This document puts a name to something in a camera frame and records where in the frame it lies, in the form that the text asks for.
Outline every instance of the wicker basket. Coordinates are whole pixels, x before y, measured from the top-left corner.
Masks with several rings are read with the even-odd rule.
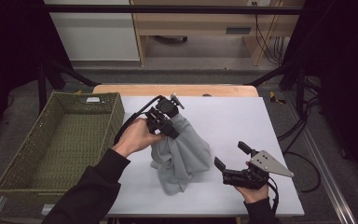
[[[53,92],[0,178],[0,195],[56,203],[112,146],[124,119],[119,93]]]

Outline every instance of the black jacket sleeve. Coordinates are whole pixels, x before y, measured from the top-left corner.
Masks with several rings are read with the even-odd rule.
[[[272,212],[269,205],[269,198],[257,203],[243,202],[248,209],[249,224],[281,224]]]
[[[129,163],[108,149],[97,165],[86,168],[78,183],[61,197],[42,223],[99,223],[115,202],[120,190],[118,180]]]

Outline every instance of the human hand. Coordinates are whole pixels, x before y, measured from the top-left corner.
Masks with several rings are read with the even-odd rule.
[[[146,119],[138,118],[124,131],[112,149],[127,158],[131,153],[140,151],[162,140],[163,134],[152,134],[147,128]]]
[[[261,189],[247,189],[234,187],[242,196],[246,203],[257,203],[269,196],[269,186],[266,184]]]

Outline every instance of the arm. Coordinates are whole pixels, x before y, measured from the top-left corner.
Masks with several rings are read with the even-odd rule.
[[[61,197],[42,223],[98,223],[116,200],[118,180],[130,163],[126,158],[162,138],[149,133],[145,119],[136,119],[97,165],[86,168],[79,182]]]
[[[249,224],[280,224],[269,205],[269,186],[261,189],[235,187],[245,200],[243,203],[249,213]]]

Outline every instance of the white table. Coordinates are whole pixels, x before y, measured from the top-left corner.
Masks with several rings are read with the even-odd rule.
[[[153,96],[122,96],[126,120]],[[237,148],[239,141],[256,150],[266,150],[285,165],[281,149],[261,97],[179,96],[185,106],[180,113],[199,135],[211,145],[210,171],[194,175],[184,193],[168,196],[158,180],[157,170],[147,148],[129,156],[130,165],[119,182],[122,187],[108,217],[241,217],[247,214],[243,198],[231,186],[222,183],[214,167],[217,156],[228,169],[241,170],[250,156]],[[302,216],[304,210],[289,177],[271,175],[280,193],[277,216]],[[46,204],[42,214],[52,208]]]

